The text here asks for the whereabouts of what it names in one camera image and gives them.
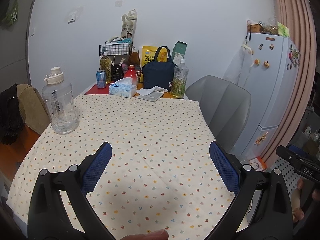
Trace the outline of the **person's left hand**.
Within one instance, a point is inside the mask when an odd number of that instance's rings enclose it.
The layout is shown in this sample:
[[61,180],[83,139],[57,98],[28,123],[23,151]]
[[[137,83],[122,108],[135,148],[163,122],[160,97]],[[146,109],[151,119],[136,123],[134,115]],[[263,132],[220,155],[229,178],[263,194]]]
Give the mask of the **person's left hand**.
[[121,240],[168,240],[169,234],[165,229],[157,230],[147,234],[127,235]]

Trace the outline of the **person's right hand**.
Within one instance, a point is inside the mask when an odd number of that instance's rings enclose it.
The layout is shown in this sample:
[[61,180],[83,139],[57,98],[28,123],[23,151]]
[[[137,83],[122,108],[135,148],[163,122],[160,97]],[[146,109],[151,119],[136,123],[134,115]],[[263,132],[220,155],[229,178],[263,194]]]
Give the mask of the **person's right hand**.
[[291,195],[291,207],[293,222],[298,222],[304,218],[304,212],[301,208],[301,193],[304,186],[304,179],[299,178],[297,181],[297,188],[293,190]]

